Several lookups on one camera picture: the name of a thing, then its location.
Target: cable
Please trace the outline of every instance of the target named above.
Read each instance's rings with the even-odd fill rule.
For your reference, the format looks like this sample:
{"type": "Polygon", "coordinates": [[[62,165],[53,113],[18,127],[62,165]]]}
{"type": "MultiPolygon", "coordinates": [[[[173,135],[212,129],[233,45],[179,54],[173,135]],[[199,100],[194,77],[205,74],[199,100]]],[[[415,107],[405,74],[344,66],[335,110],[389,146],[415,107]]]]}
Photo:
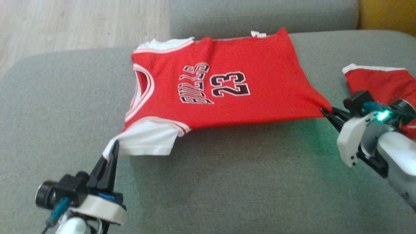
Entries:
{"type": "Polygon", "coordinates": [[[42,234],[45,234],[47,231],[48,231],[48,229],[51,227],[51,225],[50,224],[46,224],[46,226],[45,226],[45,228],[43,229],[43,231],[42,231],[42,234]]]}

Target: robotic arm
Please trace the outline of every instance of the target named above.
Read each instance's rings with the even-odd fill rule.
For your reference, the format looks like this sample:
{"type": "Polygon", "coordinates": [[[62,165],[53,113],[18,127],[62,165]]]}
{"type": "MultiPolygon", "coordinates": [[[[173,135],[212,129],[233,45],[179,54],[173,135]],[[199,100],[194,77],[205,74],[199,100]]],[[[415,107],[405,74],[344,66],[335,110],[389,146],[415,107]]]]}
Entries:
{"type": "Polygon", "coordinates": [[[126,222],[123,194],[113,192],[118,153],[116,141],[110,159],[101,156],[90,175],[66,174],[58,182],[45,181],[39,186],[36,205],[52,210],[42,234],[59,220],[56,234],[106,234],[111,224],[126,222]]]}
{"type": "MultiPolygon", "coordinates": [[[[368,91],[360,91],[345,99],[344,107],[349,113],[335,107],[332,112],[321,109],[339,132],[342,161],[350,167],[358,159],[364,161],[416,211],[416,143],[400,133],[416,118],[413,106],[405,100],[386,106],[375,102],[368,91]]],[[[36,205],[51,210],[42,234],[58,221],[56,234],[107,234],[111,224],[126,222],[123,194],[113,192],[118,152],[116,141],[110,159],[101,156],[90,175],[66,174],[59,182],[40,185],[36,205]]]]}
{"type": "Polygon", "coordinates": [[[337,146],[342,161],[355,166],[364,161],[416,211],[416,143],[400,133],[416,117],[405,100],[390,106],[377,103],[368,91],[344,100],[350,113],[333,108],[322,113],[339,131],[337,146]]]}

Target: red fabric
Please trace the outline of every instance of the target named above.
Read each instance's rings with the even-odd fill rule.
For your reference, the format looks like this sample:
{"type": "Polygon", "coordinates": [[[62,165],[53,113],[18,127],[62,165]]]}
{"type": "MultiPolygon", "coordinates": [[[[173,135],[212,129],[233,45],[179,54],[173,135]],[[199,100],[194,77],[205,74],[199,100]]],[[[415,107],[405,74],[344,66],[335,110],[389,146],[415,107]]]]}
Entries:
{"type": "Polygon", "coordinates": [[[332,109],[306,79],[285,29],[267,38],[212,40],[206,37],[176,51],[135,52],[131,58],[134,64],[152,76],[154,92],[127,120],[125,129],[148,116],[179,121],[197,129],[323,117],[321,107],[332,109]],[[193,71],[198,63],[209,65],[205,74],[203,65],[196,69],[199,75],[203,74],[202,78],[180,80],[183,75],[197,76],[198,73],[191,74],[185,70],[189,66],[187,70],[193,71]],[[237,75],[215,77],[230,72],[243,73],[245,80],[237,75]],[[203,83],[203,90],[198,90],[200,83],[203,83]],[[179,86],[190,90],[179,90],[179,86]],[[242,95],[214,90],[226,86],[242,95]],[[249,94],[244,93],[245,87],[248,87],[249,94]]]}
{"type": "MultiPolygon", "coordinates": [[[[370,69],[354,69],[345,74],[349,90],[352,94],[360,90],[368,90],[377,102],[390,105],[397,99],[404,99],[416,107],[416,80],[407,70],[380,71],[370,69]]],[[[416,129],[403,127],[408,137],[416,138],[416,129]]]]}

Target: white sleeve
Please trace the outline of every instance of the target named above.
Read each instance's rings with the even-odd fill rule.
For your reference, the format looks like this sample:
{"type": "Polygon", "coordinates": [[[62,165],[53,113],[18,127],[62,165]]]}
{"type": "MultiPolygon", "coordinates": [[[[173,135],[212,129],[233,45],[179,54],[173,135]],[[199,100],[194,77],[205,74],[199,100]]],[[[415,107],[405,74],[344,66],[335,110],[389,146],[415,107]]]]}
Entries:
{"type": "Polygon", "coordinates": [[[181,131],[171,124],[142,121],[111,139],[103,156],[109,159],[116,140],[120,143],[119,155],[169,155],[176,137],[181,135],[181,131]]]}

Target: gray sofa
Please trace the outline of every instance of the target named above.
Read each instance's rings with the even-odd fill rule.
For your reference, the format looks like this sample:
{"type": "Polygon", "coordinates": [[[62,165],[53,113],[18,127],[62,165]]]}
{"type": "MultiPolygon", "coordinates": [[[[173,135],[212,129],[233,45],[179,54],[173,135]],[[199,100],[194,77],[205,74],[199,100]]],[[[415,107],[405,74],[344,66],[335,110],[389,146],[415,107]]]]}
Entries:
{"type": "MultiPolygon", "coordinates": [[[[336,107],[351,63],[416,75],[416,39],[353,30],[356,1],[220,2],[171,2],[172,37],[286,27],[310,83],[336,107]]],[[[40,233],[48,211],[35,207],[38,185],[91,171],[123,128],[133,49],[37,55],[0,81],[1,233],[40,233]]],[[[344,165],[336,138],[326,119],[308,119],[203,129],[178,138],[170,156],[122,156],[115,190],[129,217],[109,233],[414,233],[415,213],[364,163],[344,165]]]]}

